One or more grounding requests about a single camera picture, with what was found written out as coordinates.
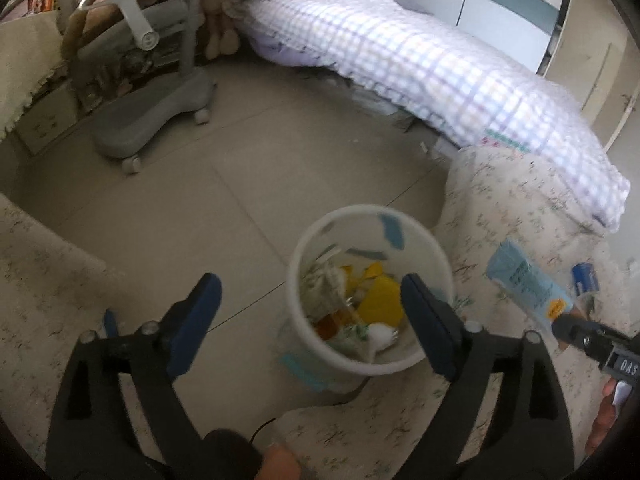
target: blue plastic packet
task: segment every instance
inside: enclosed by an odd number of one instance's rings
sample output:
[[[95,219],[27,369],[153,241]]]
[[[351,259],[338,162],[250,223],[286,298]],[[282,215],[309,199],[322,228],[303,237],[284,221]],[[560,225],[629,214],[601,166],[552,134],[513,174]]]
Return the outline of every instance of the blue plastic packet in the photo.
[[[530,262],[510,238],[503,241],[489,259],[486,275],[549,333],[556,317],[568,313],[574,306],[568,294]]]

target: checkered quilt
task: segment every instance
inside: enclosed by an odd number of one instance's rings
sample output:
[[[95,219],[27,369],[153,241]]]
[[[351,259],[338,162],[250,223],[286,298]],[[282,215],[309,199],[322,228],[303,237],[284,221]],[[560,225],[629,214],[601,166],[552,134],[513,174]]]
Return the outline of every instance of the checkered quilt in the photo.
[[[543,157],[615,232],[630,184],[577,104],[493,47],[394,0],[226,0],[242,30],[277,40],[389,99],[459,146]]]

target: yellow logo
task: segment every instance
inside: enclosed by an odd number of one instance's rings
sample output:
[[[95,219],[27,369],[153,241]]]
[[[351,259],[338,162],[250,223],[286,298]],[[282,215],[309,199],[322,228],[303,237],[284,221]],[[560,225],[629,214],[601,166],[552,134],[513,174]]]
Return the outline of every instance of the yellow logo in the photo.
[[[560,316],[564,312],[564,308],[566,307],[565,300],[553,300],[549,303],[549,309],[546,311],[546,316],[550,320],[554,320],[556,317]]]

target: caster wheel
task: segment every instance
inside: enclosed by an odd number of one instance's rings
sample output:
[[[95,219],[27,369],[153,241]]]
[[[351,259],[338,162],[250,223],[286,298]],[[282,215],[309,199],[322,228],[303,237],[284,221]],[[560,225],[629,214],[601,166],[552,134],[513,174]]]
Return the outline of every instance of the caster wheel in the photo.
[[[209,122],[209,110],[206,108],[202,108],[193,114],[193,120],[196,121],[196,124],[206,124]]]
[[[140,173],[142,171],[142,160],[137,155],[124,158],[122,161],[122,171],[128,175]]]

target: trash can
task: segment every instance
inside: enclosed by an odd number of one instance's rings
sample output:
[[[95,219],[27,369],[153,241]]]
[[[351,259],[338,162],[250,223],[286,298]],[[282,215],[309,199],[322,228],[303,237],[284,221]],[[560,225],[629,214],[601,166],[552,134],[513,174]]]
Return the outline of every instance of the trash can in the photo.
[[[300,283],[315,260],[332,246],[340,248],[340,264],[360,267],[380,261],[385,272],[401,280],[416,272],[441,300],[454,301],[449,261],[431,233],[394,209],[353,205],[333,211],[302,235],[287,269],[289,319],[278,333],[280,361],[316,391],[347,393],[369,376],[392,374],[415,365],[425,355],[404,320],[398,341],[372,363],[351,359],[331,348],[308,322],[300,300]]]

